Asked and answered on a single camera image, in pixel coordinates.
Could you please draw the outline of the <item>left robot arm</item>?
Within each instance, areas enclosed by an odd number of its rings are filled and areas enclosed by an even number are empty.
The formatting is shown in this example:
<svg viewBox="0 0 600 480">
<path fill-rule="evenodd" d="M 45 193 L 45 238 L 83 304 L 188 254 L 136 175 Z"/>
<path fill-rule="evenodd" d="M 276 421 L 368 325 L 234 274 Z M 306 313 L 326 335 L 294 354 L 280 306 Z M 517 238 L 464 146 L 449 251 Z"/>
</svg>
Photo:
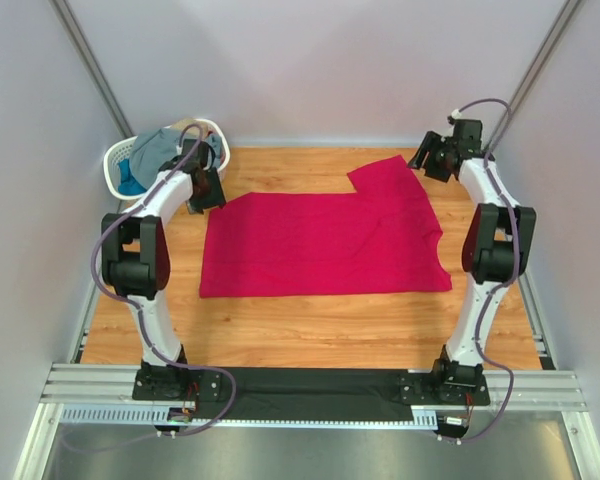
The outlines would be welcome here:
<svg viewBox="0 0 600 480">
<path fill-rule="evenodd" d="M 153 185 L 120 214 L 107 214 L 96 246 L 109 297 L 126 304 L 142 342 L 142 360 L 132 398 L 185 400 L 198 375 L 187 367 L 166 300 L 171 262 L 165 234 L 181 205 L 195 213 L 226 205 L 218 169 L 205 142 L 186 140 L 176 156 L 163 163 Z"/>
</svg>

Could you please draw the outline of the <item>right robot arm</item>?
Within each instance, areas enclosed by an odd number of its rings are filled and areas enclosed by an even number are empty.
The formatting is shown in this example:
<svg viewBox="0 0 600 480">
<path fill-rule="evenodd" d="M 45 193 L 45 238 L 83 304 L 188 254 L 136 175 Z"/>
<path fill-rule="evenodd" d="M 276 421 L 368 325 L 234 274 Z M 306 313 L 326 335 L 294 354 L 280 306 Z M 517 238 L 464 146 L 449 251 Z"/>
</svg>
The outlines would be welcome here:
<svg viewBox="0 0 600 480">
<path fill-rule="evenodd" d="M 526 269 L 537 220 L 534 208 L 508 192 L 493 156 L 483 150 L 481 121 L 454 115 L 448 122 L 449 134 L 426 133 L 409 166 L 438 181 L 456 179 L 475 205 L 461 253 L 467 288 L 456 327 L 431 371 L 401 380 L 403 397 L 413 404 L 486 401 L 486 342 L 501 301 Z"/>
</svg>

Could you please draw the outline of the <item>red t shirt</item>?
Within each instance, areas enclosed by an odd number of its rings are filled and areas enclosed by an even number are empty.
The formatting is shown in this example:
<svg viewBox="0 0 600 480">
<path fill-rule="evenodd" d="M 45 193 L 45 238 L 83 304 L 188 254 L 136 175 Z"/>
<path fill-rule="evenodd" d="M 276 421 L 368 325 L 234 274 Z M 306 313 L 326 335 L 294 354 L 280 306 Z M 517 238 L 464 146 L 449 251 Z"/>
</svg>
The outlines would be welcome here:
<svg viewBox="0 0 600 480">
<path fill-rule="evenodd" d="M 350 193 L 248 193 L 211 212 L 203 298 L 451 290 L 443 231 L 402 156 L 347 175 Z"/>
</svg>

